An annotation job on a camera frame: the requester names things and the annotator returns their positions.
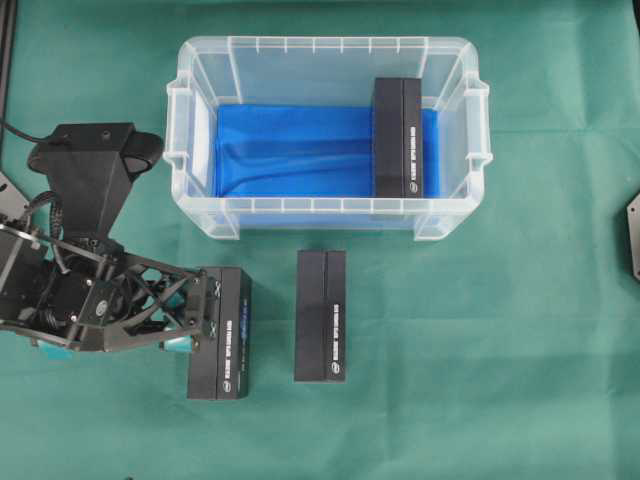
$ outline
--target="green cloth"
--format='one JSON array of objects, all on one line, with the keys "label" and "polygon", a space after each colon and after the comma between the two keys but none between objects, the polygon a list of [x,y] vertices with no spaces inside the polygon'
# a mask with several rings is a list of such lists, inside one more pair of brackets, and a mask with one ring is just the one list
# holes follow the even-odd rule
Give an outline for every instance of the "green cloth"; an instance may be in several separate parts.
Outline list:
[{"label": "green cloth", "polygon": [[[640,285],[625,205],[640,190],[631,0],[175,6],[21,0],[7,118],[134,121],[163,135],[165,84],[195,35],[451,35],[491,86],[486,196],[449,238],[206,237],[163,162],[112,236],[254,280],[251,392],[185,399],[187,358],[149,347],[48,360],[0,335],[0,476],[22,479],[637,479]],[[2,168],[29,195],[31,145]],[[296,251],[348,252],[348,381],[293,383]]]}]

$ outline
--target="black rectangular box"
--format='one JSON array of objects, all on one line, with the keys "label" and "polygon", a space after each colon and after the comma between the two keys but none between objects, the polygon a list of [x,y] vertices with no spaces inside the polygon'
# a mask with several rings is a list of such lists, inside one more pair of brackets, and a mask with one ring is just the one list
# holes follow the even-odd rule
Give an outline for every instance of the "black rectangular box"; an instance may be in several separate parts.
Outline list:
[{"label": "black rectangular box", "polygon": [[373,157],[376,197],[422,198],[420,79],[376,78]]},{"label": "black rectangular box", "polygon": [[[234,400],[249,388],[251,278],[240,268],[205,268],[219,295],[208,299],[205,335],[190,355],[187,398]],[[217,287],[212,284],[212,292]]]},{"label": "black rectangular box", "polygon": [[346,379],[345,268],[345,252],[298,252],[296,382]]}]

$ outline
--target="transparent storage container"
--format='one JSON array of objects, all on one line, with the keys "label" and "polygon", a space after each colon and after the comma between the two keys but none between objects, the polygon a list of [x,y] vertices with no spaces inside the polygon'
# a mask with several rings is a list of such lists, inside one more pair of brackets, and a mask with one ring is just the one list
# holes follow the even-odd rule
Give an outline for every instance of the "transparent storage container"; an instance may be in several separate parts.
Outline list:
[{"label": "transparent storage container", "polygon": [[[220,105],[370,106],[376,77],[422,79],[422,106],[439,117],[439,198],[211,196]],[[171,193],[216,239],[237,240],[245,228],[321,228],[406,229],[439,240],[484,195],[489,86],[462,38],[196,37],[182,46],[167,93]]]}]

